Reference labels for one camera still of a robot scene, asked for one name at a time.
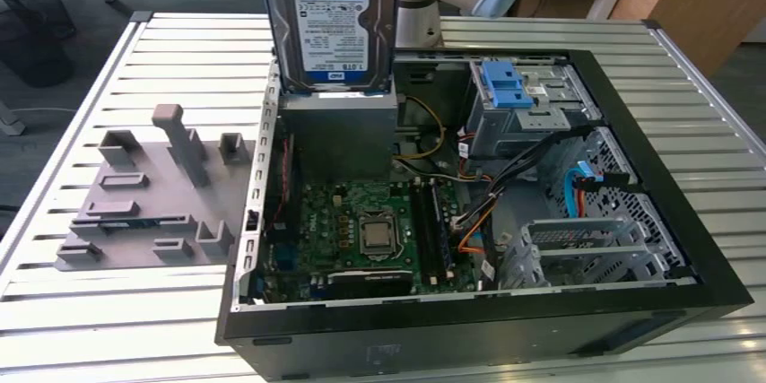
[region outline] blue latch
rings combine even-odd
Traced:
[[[482,69],[495,108],[531,108],[535,105],[525,91],[525,78],[510,62],[483,62]]]

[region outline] wd blue hard drive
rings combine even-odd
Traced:
[[[391,86],[396,0],[266,0],[284,89]]]

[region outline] aluminum slatted table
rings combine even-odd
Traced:
[[[665,33],[639,22],[562,20],[446,18],[443,28],[451,47],[594,52],[755,304],[621,356],[380,379],[765,381],[766,151]],[[260,380],[214,344],[222,265],[60,273],[52,261],[96,177],[104,131],[164,140],[152,109],[180,103],[203,140],[224,131],[252,139],[271,47],[263,15],[156,13],[129,23],[0,243],[4,382]]]

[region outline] motherboard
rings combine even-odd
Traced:
[[[275,246],[276,266],[290,262],[284,275],[296,275],[280,277],[279,292],[323,300],[474,291],[472,261],[448,237],[458,212],[450,182],[306,184],[299,241]]]

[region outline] sticker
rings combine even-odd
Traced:
[[[466,143],[458,143],[458,153],[459,157],[468,159],[468,145]]]
[[[382,98],[382,94],[366,95],[359,91],[323,91],[319,93],[320,99],[372,99]]]
[[[303,67],[318,81],[354,81],[367,70],[370,0],[296,0]]]
[[[486,260],[482,262],[482,272],[494,281],[494,266]]]
[[[527,94],[546,94],[546,88],[539,87],[527,87]]]
[[[366,361],[370,365],[390,366],[402,352],[402,344],[371,345],[367,347]]]

